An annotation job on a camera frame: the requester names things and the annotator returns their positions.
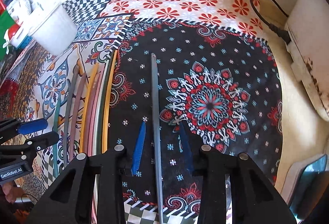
black floral fabric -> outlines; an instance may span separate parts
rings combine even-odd
[[[190,176],[178,124],[186,119],[203,143],[246,152],[273,183],[281,156],[281,87],[264,40],[223,27],[163,21],[134,22],[118,51],[109,116],[109,147],[130,154],[142,121],[146,138],[137,175],[123,195],[156,205],[151,102],[151,53],[159,76],[163,203],[198,213],[202,179]]]

white container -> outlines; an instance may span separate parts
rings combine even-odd
[[[55,4],[48,12],[41,11],[40,15],[33,20],[29,36],[32,36],[53,55],[62,54],[78,32],[77,27],[60,3]]]

white appliance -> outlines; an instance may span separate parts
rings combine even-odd
[[[302,81],[318,114],[329,121],[329,4],[298,0],[285,30],[291,42],[292,71]]]

patterned fabric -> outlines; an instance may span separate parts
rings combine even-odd
[[[62,3],[76,24],[94,18],[109,0],[67,0]]]
[[[266,42],[232,29],[163,21],[134,22],[126,37],[115,77],[129,82],[133,95],[112,101],[109,147],[123,144],[132,153],[142,121],[146,139],[137,177],[123,179],[125,197],[142,201],[140,206],[156,204],[151,53],[157,56],[159,72],[165,207],[182,216],[199,211],[202,182],[186,171],[177,133],[183,119],[204,144],[230,155],[248,153],[274,182],[282,138],[268,113],[281,99],[281,89]]]
[[[259,9],[259,0],[254,0]],[[44,117],[48,132],[54,105],[61,98],[59,172],[63,169],[63,126],[73,68],[78,82],[93,65],[104,63],[114,49],[119,55],[111,90],[109,147],[124,144],[133,152],[139,126],[146,122],[146,139],[136,177],[123,178],[122,192],[129,223],[157,221],[152,144],[150,54],[159,67],[165,223],[195,222],[201,179],[183,165],[177,123],[188,119],[192,132],[217,150],[247,152],[274,182],[282,147],[282,102],[279,75],[263,27],[249,0],[68,0],[63,3],[78,27],[71,46],[52,56],[39,44],[20,56],[6,78],[17,83],[16,95],[2,82],[2,116],[26,121]],[[79,103],[74,153],[79,136],[86,88]],[[16,136],[9,144],[19,144]],[[54,181],[52,146],[39,152],[34,173],[18,183],[35,197]],[[228,221],[230,201],[227,201]]]

black cable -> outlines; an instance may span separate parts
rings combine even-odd
[[[289,17],[288,14],[286,14],[286,12],[281,8],[281,6],[276,2],[276,0],[272,0],[275,5],[280,9],[280,11],[286,16],[286,17]],[[289,33],[288,31],[284,30],[284,29],[281,29],[281,28],[278,28],[276,25],[272,24],[272,23],[269,23],[267,22],[264,17],[261,16],[261,14],[257,11],[255,5],[254,5],[254,2],[253,0],[250,0],[250,4],[251,4],[251,7],[252,9],[254,10],[254,12],[256,13],[256,15],[269,27],[270,30],[272,30],[273,32],[275,32],[280,38],[282,38],[286,44],[289,44],[290,41],[291,41],[291,38],[289,36]]]
[[[23,202],[23,196],[24,196],[24,195],[33,197],[33,198],[35,199],[35,201],[38,201],[38,199],[35,198],[33,195],[31,195],[31,194],[29,194],[29,193],[23,193],[23,194],[22,194],[22,196],[21,196],[21,201],[22,201],[22,204],[23,204],[23,206],[25,207],[26,211],[28,212],[29,210],[26,208],[26,206],[25,206],[25,204],[24,204],[25,202]]]

